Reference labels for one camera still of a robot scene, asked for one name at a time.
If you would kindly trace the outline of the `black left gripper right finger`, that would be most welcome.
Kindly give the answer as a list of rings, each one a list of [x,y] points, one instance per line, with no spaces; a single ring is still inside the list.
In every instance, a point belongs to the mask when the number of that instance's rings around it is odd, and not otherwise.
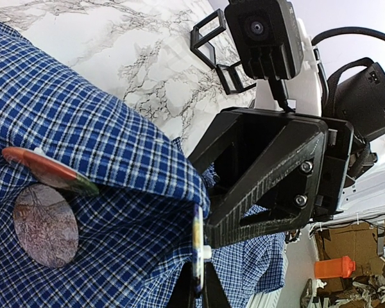
[[[206,262],[204,269],[203,307],[231,308],[214,265],[211,262]]]

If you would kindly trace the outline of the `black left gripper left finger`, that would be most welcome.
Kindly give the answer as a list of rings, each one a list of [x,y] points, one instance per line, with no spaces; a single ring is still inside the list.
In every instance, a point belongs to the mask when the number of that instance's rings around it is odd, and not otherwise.
[[[190,262],[185,263],[176,283],[176,307],[195,307],[193,269]]]

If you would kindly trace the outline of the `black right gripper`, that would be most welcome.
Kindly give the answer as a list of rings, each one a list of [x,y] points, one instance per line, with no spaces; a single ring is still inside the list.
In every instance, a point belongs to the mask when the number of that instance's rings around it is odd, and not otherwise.
[[[189,155],[213,166],[205,235],[213,248],[328,221],[338,213],[354,129],[339,119],[231,107]]]

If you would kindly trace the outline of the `white blue round brooch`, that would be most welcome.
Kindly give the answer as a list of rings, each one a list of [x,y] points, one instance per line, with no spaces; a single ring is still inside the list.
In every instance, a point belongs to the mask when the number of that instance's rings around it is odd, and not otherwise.
[[[192,281],[196,297],[203,291],[205,278],[205,260],[212,257],[212,248],[205,244],[203,209],[195,205],[192,219]]]

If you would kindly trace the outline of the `blue checked shirt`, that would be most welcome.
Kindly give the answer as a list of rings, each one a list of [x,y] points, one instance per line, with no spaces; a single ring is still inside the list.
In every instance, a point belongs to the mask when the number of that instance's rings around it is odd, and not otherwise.
[[[35,179],[8,146],[42,148],[99,187],[68,197],[80,242],[63,268],[17,240],[14,203]],[[165,307],[211,183],[152,122],[0,22],[0,307]]]

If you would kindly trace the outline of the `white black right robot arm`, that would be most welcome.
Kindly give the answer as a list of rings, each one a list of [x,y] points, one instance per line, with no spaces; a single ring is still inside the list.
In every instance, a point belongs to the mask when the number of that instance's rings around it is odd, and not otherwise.
[[[385,134],[385,73],[369,58],[344,65],[327,80],[323,114],[228,108],[190,155],[221,180],[210,190],[210,215],[194,209],[195,252],[322,221],[336,213],[342,190]]]

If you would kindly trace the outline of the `brown round brooch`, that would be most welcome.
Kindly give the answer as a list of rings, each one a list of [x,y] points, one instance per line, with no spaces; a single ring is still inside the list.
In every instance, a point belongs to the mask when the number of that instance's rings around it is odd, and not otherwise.
[[[78,251],[78,225],[72,208],[54,188],[33,184],[15,200],[13,223],[19,244],[37,263],[61,268]]]

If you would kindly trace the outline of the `orange rimmed round brooch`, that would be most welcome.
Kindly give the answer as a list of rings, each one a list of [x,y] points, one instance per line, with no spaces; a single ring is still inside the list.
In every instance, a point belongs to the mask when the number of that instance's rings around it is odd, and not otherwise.
[[[97,196],[98,187],[86,176],[73,168],[47,156],[41,149],[9,146],[2,156],[13,167],[21,167],[31,173],[40,183],[56,189],[71,191],[84,196]]]

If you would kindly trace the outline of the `orange plastic bottle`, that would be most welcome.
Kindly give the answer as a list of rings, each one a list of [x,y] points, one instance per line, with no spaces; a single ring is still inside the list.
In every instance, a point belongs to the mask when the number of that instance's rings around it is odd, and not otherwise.
[[[349,256],[325,261],[316,261],[314,277],[316,279],[349,278],[355,271],[355,261]]]

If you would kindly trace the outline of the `black frame stand middle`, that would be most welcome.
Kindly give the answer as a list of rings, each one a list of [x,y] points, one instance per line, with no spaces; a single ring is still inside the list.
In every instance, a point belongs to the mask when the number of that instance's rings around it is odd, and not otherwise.
[[[256,83],[245,84],[242,79],[242,63],[238,61],[232,65],[216,65],[216,72],[226,95],[240,94],[256,88]]]

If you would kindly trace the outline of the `black frame stand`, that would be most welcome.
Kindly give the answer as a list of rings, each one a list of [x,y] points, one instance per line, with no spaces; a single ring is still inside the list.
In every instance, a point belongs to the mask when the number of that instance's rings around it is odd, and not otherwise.
[[[218,25],[205,35],[200,30],[210,22],[217,20]],[[190,32],[190,51],[196,55],[211,70],[217,66],[216,49],[210,43],[212,39],[227,29],[225,15],[222,9],[218,8],[200,22],[196,23]]]
[[[240,94],[256,88],[256,83],[245,84],[242,79],[242,63],[238,61],[232,65],[216,65],[216,72],[226,95]]]

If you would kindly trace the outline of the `black frame stand far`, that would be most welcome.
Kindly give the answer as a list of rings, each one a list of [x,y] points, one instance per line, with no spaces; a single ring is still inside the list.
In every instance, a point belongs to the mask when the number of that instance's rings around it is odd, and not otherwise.
[[[210,22],[217,20],[218,25],[205,35],[200,30]],[[210,43],[212,39],[227,29],[225,15],[222,9],[218,8],[200,22],[196,23],[190,32],[190,51],[196,55],[211,70],[217,66],[216,49]]]

